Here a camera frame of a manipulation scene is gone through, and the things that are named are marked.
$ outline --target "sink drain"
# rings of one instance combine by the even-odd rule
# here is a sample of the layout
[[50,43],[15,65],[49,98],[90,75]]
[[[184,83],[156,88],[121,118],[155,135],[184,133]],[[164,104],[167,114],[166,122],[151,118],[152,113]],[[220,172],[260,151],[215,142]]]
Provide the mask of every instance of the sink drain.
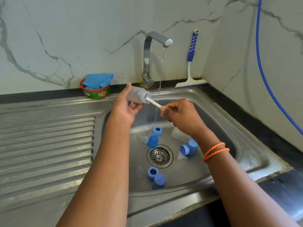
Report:
[[167,146],[160,144],[156,148],[147,151],[147,160],[154,167],[166,168],[172,163],[173,154]]

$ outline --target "blue bottle cap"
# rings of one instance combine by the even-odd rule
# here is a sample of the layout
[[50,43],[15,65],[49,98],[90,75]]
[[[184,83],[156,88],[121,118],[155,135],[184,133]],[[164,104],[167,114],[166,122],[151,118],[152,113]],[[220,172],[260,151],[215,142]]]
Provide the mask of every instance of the blue bottle cap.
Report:
[[152,135],[149,137],[149,142],[147,143],[147,145],[150,147],[150,148],[155,148],[158,146],[158,143],[159,143],[159,139],[157,136],[155,135]]
[[163,174],[157,174],[154,178],[154,181],[151,185],[152,189],[161,189],[164,187],[166,178]]
[[152,132],[154,135],[161,135],[163,133],[162,128],[159,126],[155,126],[154,129],[152,130]]
[[188,148],[189,148],[189,155],[195,155],[197,152],[197,148],[198,148],[198,144],[196,141],[194,141],[193,139],[191,139],[188,144],[187,144]]
[[189,154],[189,148],[187,145],[181,145],[180,146],[180,152],[181,154],[183,154],[184,156]]
[[154,178],[155,178],[155,176],[158,175],[158,174],[159,174],[158,169],[152,166],[152,167],[150,167],[149,170],[147,171],[146,176],[147,176],[147,178],[148,178],[149,180],[153,181]]

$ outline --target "silver faucet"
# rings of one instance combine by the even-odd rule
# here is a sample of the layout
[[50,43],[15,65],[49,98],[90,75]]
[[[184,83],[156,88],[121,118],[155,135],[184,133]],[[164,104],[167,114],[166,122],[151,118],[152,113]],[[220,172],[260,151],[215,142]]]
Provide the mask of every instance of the silver faucet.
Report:
[[149,74],[149,56],[150,56],[150,49],[152,40],[155,39],[156,41],[160,42],[163,47],[169,47],[172,45],[172,40],[168,39],[167,37],[155,32],[149,32],[144,41],[144,50],[143,50],[143,72],[142,72],[142,87],[143,88],[150,88],[154,81]]

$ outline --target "wall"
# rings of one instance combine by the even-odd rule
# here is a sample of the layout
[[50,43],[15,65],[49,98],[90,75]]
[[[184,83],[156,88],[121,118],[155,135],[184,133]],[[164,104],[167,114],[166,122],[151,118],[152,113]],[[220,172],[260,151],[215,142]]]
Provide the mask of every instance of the wall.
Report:
[[[268,94],[257,65],[258,0],[228,0],[202,77],[303,151],[303,137]],[[263,0],[260,54],[275,96],[303,127],[303,0]]]
[[[226,0],[0,0],[0,94],[78,88],[88,73],[113,84],[142,82],[144,34],[173,40],[163,80],[187,77],[192,31],[200,30],[194,77],[203,70]],[[162,45],[151,46],[160,80]]]

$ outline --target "human arm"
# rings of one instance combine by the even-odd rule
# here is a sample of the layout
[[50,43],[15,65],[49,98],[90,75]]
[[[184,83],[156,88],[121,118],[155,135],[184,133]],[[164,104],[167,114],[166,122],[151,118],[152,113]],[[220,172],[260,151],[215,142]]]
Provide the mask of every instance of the human arm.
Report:
[[129,104],[130,83],[115,98],[93,163],[57,227],[126,225],[131,124],[143,104]]
[[[190,135],[204,154],[220,142],[187,99],[161,107],[161,116],[165,115],[168,115],[169,121],[173,122],[174,126]],[[218,146],[212,153],[223,148],[223,145]],[[212,156],[208,159],[207,165],[231,226],[299,226],[249,177],[229,152],[222,151]]]

